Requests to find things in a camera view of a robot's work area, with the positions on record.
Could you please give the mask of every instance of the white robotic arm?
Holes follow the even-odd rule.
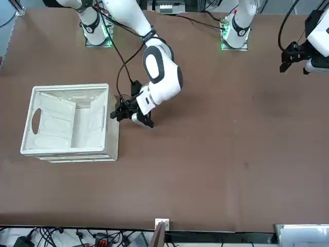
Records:
[[[241,48],[247,40],[250,24],[257,11],[255,0],[239,0],[236,12],[230,13],[230,27],[223,39],[235,49]]]
[[[111,118],[116,117],[118,121],[130,118],[137,124],[152,128],[153,122],[148,113],[164,100],[180,92],[183,85],[181,70],[174,63],[174,54],[170,46],[160,39],[153,38],[157,37],[157,34],[136,0],[104,0],[103,3],[117,22],[143,37],[147,46],[143,54],[143,65],[150,80],[144,86],[135,82],[132,85],[131,99],[126,102],[120,99]]]
[[[279,47],[282,50],[280,72],[287,69],[296,62],[307,60],[303,69],[305,75],[309,73],[329,73],[329,9],[313,10],[305,21],[306,41],[299,45],[291,42],[286,49],[281,46],[281,32],[287,17],[299,0],[295,0],[279,32]]]
[[[57,1],[64,7],[77,11],[88,41],[101,44],[107,35],[103,31],[100,13],[93,8],[93,0],[48,0]],[[164,100],[174,97],[182,88],[182,73],[174,63],[174,54],[155,30],[138,6],[136,0],[103,0],[103,6],[116,22],[134,30],[147,46],[143,55],[144,69],[150,82],[142,86],[138,81],[132,85],[132,97],[120,99],[111,118],[118,121],[130,118],[134,122],[153,127],[150,111]]]

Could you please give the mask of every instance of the crate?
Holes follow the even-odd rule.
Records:
[[[115,161],[119,122],[108,114],[115,103],[108,84],[35,86],[21,154],[51,163]]]

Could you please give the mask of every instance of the black wire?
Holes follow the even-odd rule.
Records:
[[[282,50],[284,53],[288,54],[288,55],[295,55],[298,54],[300,52],[296,51],[296,52],[289,52],[286,49],[284,49],[281,45],[281,34],[282,34],[282,30],[284,27],[284,24],[286,23],[288,17],[290,16],[291,12],[293,11],[293,9],[295,8],[295,6],[297,5],[297,3],[299,2],[299,0],[295,0],[294,4],[291,6],[291,8],[289,9],[287,15],[285,16],[285,18],[283,19],[283,22],[281,24],[280,30],[279,30],[279,35],[278,35],[278,45],[280,50]]]
[[[304,33],[305,33],[305,29],[304,29],[304,31],[303,31],[303,33],[302,33],[302,35],[300,35],[300,37],[299,37],[299,39],[298,39],[297,43],[298,43],[298,42],[300,41],[300,39],[303,37]]]
[[[101,14],[101,18],[102,18],[103,23],[105,24],[105,20],[104,20],[104,17],[103,17],[102,14]],[[128,70],[126,64],[124,63],[124,59],[123,59],[121,53],[119,52],[117,46],[115,45],[113,39],[111,38],[111,35],[110,35],[110,33],[108,32],[108,29],[105,28],[105,30],[106,30],[106,33],[107,33],[107,35],[108,35],[109,40],[111,40],[111,42],[112,42],[112,44],[113,44],[114,49],[117,51],[117,54],[119,55],[119,57],[120,57],[122,63],[124,64],[124,67],[125,67],[125,70],[127,71],[127,75],[128,75],[128,77],[129,77],[130,82],[133,83],[133,81],[132,81],[132,79],[131,79],[131,77],[130,77],[129,70]]]
[[[212,15],[212,13],[210,13],[208,10],[205,10],[204,13],[207,13],[208,15],[210,15],[211,18],[213,18],[215,21],[220,22],[222,19],[221,18],[216,18]]]
[[[80,240],[80,243],[81,243],[81,247],[84,247],[84,243],[82,242],[82,240],[81,240],[81,238],[80,238],[80,236],[77,234],[77,236],[78,236],[78,239]]]
[[[128,60],[127,61],[125,61],[125,64],[127,64],[127,63],[129,63],[141,50],[142,50],[142,48],[143,48],[143,46],[144,46],[144,44],[142,44],[141,46],[140,46],[140,48],[130,57],[130,58],[128,58]],[[119,69],[119,73],[118,73],[118,76],[117,76],[117,91],[118,91],[118,94],[119,94],[119,96],[120,96],[120,98],[123,100],[123,102],[124,102],[124,104],[125,104],[125,106],[128,108],[128,109],[131,109],[132,110],[132,108],[130,107],[130,106],[128,106],[128,104],[127,104],[127,102],[126,102],[126,100],[123,98],[123,96],[122,96],[122,94],[121,94],[121,92],[120,92],[120,90],[119,90],[119,77],[120,77],[120,73],[121,73],[121,71],[122,71],[122,69],[123,69],[123,66],[124,65],[122,65],[121,66],[121,68]]]
[[[29,240],[31,240],[31,238],[32,238],[32,234],[37,230],[37,229],[39,229],[39,227],[35,227],[35,228],[33,228],[30,232],[29,232],[29,234],[26,236]]]
[[[329,2],[323,7],[323,10],[325,10],[328,5],[329,5]]]
[[[0,25],[0,28],[6,26],[12,19],[14,19],[15,15],[16,15],[16,12],[14,13],[14,15],[8,21],[6,21],[5,23],[1,24]]]
[[[236,9],[238,6],[239,6],[239,5],[236,5],[236,6],[230,11],[230,13],[232,13],[232,11],[233,11],[234,9]]]
[[[155,2],[156,0],[152,0],[152,10],[155,11]]]
[[[106,14],[102,13],[101,11],[99,11],[99,10],[97,10],[97,9],[95,9],[95,10],[98,11],[103,17],[107,18],[110,22],[112,22],[112,23],[118,25],[119,27],[123,28],[124,30],[130,32],[131,34],[133,34],[133,35],[135,35],[135,36],[137,36],[137,37],[143,38],[142,35],[139,35],[139,34],[133,32],[129,27],[127,27],[127,26],[125,26],[125,25],[123,25],[123,24],[121,24],[121,23],[119,23],[119,22],[117,22],[117,21],[111,19],[109,16],[107,16]],[[164,42],[165,44],[167,44],[167,42],[166,42],[164,39],[160,38],[160,37],[152,36],[150,39],[161,40],[162,42]]]
[[[186,17],[186,16],[182,16],[182,15],[176,15],[176,17],[180,17],[180,18],[184,18],[184,19],[187,19],[187,20],[190,20],[190,21],[193,21],[193,22],[196,22],[196,23],[199,23],[199,24],[202,24],[204,26],[207,26],[207,27],[212,27],[212,28],[217,28],[217,29],[220,29],[220,30],[225,30],[224,27],[216,27],[216,26],[213,26],[213,25],[209,25],[209,24],[206,24],[206,23],[203,23],[203,22],[199,22],[195,19],[191,19],[189,17]]]
[[[55,242],[54,242],[53,239],[52,239],[52,236],[51,236],[51,235],[52,235],[55,231],[57,231],[57,230],[58,230],[58,228],[53,229],[51,232],[50,232],[49,230],[47,230],[47,231],[49,232],[49,235],[47,236],[47,239],[46,239],[46,241],[45,241],[44,247],[48,246],[49,243],[50,243],[50,245],[52,245],[53,247],[57,247],[56,244],[55,244]]]
[[[87,229],[87,231],[89,232],[89,234],[90,234],[93,238],[96,238],[96,234],[92,234],[92,233],[90,232],[89,229]]]
[[[108,243],[108,232],[107,232],[107,230],[105,230],[105,232],[106,232],[106,238],[107,238],[106,243]]]
[[[135,233],[136,231],[132,231],[131,233],[129,233],[127,236],[125,236],[125,238],[129,238],[133,233]],[[127,247],[128,245],[124,245],[123,244],[123,235],[122,235],[122,240],[121,240],[121,243],[117,246],[117,247],[119,247],[119,246],[123,246],[123,247]]]
[[[327,0],[323,0],[322,3],[319,5],[319,7],[317,8],[317,10],[319,10],[321,8],[321,6],[325,3],[325,1]]]
[[[49,235],[47,234],[47,232],[49,233],[49,229],[44,229],[44,228],[41,228],[40,229],[41,239],[44,239],[45,242],[49,243],[49,241],[48,241],[48,236]]]
[[[206,9],[208,9],[216,0],[213,0],[206,8],[204,8],[201,12],[204,12]]]

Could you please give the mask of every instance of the brown table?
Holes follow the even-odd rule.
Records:
[[[216,24],[206,14],[188,14]],[[120,124],[119,161],[51,165],[20,155],[35,85],[108,82],[114,49],[85,48],[77,15],[28,9],[0,73],[0,223],[272,232],[274,223],[329,221],[329,77],[279,73],[282,15],[254,19],[249,51],[220,51],[218,31],[147,12],[175,51],[184,88],[152,114],[156,127]],[[297,40],[293,16],[283,44]],[[120,28],[125,58],[141,42]],[[142,53],[133,78],[147,76]],[[129,93],[125,73],[120,78]]]

